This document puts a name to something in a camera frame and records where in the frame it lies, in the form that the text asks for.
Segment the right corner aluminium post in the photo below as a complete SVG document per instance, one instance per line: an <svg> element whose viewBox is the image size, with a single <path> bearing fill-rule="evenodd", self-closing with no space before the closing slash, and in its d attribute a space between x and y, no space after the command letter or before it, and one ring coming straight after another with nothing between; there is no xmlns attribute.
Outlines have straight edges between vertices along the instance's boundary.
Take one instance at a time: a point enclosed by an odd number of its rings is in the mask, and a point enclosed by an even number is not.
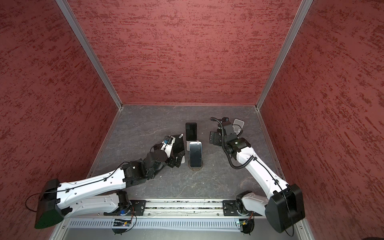
<svg viewBox="0 0 384 240"><path fill-rule="evenodd" d="M277 77L280 68L282 67L284 60L300 30L300 27L302 26L302 23L313 3L313 0L303 0L301 1L301 4L298 8L298 11L294 17L294 20L291 24L291 27L286 35L286 38L283 42L283 45L281 47L281 50L279 51L278 57L275 61L275 64L271 70L271 73L267 79L267 82L263 88L263 91L256 103L256 111L260 111L262 108L262 105L275 81L275 78Z"/></svg>

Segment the black phone on white stand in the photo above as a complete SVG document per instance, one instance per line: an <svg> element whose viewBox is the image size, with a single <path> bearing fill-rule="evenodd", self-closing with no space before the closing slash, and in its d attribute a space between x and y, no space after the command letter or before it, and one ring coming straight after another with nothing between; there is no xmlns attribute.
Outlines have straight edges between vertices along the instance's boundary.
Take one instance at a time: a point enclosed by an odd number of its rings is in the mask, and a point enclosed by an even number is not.
<svg viewBox="0 0 384 240"><path fill-rule="evenodd" d="M172 146L173 156L182 158L185 155L184 134L172 135L174 142Z"/></svg>

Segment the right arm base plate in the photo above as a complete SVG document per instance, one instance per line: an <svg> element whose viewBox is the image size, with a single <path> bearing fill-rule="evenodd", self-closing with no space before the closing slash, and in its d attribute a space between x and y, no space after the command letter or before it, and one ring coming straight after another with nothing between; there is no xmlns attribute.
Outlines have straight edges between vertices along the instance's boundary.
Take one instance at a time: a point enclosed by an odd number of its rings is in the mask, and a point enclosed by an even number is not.
<svg viewBox="0 0 384 240"><path fill-rule="evenodd" d="M223 200L224 216L250 217L251 211L246 210L240 200Z"/></svg>

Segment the corner aluminium post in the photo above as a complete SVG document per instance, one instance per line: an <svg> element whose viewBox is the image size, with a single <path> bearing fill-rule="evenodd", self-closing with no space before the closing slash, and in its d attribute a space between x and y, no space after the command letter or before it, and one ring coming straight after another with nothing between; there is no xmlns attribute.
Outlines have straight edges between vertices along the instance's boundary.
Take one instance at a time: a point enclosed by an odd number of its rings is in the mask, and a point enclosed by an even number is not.
<svg viewBox="0 0 384 240"><path fill-rule="evenodd" d="M83 47L86 55L88 56L89 60L92 63L94 69L96 70L99 77L101 78L107 91L109 92L110 96L114 100L118 110L121 111L123 109L124 105L123 105L120 97L118 96L115 88L113 87L113 84L111 83L111 81L110 81L106 71L104 70L100 60L98 59L95 51L93 50L90 42L88 41L88 39L87 39L83 29L81 28L78 20L76 19L75 14L73 13L68 1L56 0L56 3L59 6L64 17L66 18L67 22L69 23L72 31L76 35L81 46Z"/></svg>
<svg viewBox="0 0 384 240"><path fill-rule="evenodd" d="M277 77L280 68L282 67L284 60L300 30L300 27L302 26L302 23L313 3L313 0L303 0L301 1L301 4L298 8L298 11L294 17L294 20L291 24L291 27L286 35L286 38L283 42L283 45L281 47L281 50L279 51L278 57L275 61L275 64L271 70L271 73L267 79L267 82L263 88L263 91L256 103L256 111L260 111L262 108L262 105L275 81L275 78Z"/></svg>

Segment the left corner aluminium post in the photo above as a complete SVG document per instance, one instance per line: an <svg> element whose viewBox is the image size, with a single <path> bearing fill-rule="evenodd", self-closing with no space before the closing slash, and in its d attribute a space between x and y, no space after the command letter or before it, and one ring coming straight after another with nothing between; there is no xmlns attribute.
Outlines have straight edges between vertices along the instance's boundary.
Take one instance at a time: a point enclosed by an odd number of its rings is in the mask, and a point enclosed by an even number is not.
<svg viewBox="0 0 384 240"><path fill-rule="evenodd" d="M89 60L92 63L94 69L96 70L99 77L101 78L107 91L109 92L110 96L114 100L118 110L121 111L123 109L124 105L123 105L120 97L118 96L115 88L113 87L113 84L111 83L111 81L110 81L106 71L104 70L100 60L98 59L95 51L93 50L90 42L88 41L88 39L87 39L83 29L81 28L78 20L76 19L75 14L73 13L68 1L56 0L56 3L59 6L64 17L66 18L67 22L69 23L72 31L76 35L81 46L83 47L86 55L88 56Z"/></svg>

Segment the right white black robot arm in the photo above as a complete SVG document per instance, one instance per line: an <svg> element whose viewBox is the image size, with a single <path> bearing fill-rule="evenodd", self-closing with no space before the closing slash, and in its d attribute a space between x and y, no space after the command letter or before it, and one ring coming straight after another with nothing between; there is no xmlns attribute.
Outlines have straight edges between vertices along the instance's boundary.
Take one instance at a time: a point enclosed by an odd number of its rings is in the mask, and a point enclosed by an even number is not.
<svg viewBox="0 0 384 240"><path fill-rule="evenodd" d="M258 214L266 217L278 233L289 228L306 216L302 190L279 177L258 156L251 144L235 133L229 118L210 118L218 129L210 133L210 144L220 146L229 165L235 170L246 169L257 181L265 196L245 191L236 196L236 209L240 215Z"/></svg>

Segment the silver edged phone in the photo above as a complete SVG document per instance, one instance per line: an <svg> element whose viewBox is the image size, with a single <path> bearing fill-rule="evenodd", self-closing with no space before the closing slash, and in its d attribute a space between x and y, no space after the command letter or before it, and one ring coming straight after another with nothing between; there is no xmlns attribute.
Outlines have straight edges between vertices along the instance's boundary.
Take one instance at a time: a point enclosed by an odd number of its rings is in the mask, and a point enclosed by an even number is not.
<svg viewBox="0 0 384 240"><path fill-rule="evenodd" d="M199 141L190 142L190 167L201 168L203 166L202 143Z"/></svg>

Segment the rear black phone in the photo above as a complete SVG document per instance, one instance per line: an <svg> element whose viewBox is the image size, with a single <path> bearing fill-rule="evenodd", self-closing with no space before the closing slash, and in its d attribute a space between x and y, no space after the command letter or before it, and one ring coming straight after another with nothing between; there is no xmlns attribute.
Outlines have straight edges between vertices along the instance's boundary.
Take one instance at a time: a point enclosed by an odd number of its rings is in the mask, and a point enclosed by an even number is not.
<svg viewBox="0 0 384 240"><path fill-rule="evenodd" d="M186 123L186 141L197 141L197 123Z"/></svg>

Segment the grey stand wooden base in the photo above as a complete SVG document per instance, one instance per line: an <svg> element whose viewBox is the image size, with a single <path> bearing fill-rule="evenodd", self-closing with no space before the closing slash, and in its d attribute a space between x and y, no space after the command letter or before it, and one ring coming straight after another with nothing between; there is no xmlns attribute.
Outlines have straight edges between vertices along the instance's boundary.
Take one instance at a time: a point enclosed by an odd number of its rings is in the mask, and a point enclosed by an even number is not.
<svg viewBox="0 0 384 240"><path fill-rule="evenodd" d="M192 171L199 171L199 170L202 169L202 167L203 167L203 163L201 163L201 166L200 166L200 167L192 167L192 166L191 166L191 163L189 162L189 163L188 163L188 167L189 167L189 169L191 169Z"/></svg>

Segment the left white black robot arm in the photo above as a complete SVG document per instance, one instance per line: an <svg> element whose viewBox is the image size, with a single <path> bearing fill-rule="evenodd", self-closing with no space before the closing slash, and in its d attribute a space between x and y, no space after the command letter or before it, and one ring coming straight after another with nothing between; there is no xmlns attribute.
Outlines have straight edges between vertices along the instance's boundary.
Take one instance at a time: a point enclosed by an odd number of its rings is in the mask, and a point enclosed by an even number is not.
<svg viewBox="0 0 384 240"><path fill-rule="evenodd" d="M45 183L39 194L35 229L45 229L66 218L102 212L107 216L133 215L126 188L154 179L168 166L180 167L185 151L157 149L144 159L123 162L115 170L89 179Z"/></svg>

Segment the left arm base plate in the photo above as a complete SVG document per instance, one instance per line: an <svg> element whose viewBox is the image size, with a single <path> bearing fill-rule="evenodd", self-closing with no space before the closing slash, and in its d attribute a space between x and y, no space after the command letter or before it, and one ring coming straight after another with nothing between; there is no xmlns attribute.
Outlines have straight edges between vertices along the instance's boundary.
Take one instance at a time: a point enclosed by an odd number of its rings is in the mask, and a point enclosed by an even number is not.
<svg viewBox="0 0 384 240"><path fill-rule="evenodd" d="M143 216L146 209L146 200L129 200L128 215Z"/></svg>

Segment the aluminium frame rail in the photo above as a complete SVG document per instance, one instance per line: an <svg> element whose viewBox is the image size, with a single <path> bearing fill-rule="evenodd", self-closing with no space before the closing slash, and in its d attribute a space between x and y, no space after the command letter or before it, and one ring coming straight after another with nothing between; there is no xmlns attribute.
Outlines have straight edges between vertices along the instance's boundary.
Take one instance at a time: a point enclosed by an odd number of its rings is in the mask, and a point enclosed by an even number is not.
<svg viewBox="0 0 384 240"><path fill-rule="evenodd" d="M144 218L235 218L224 216L222 199L133 199L146 200ZM254 216L272 216L272 200L250 193L240 200Z"/></svg>

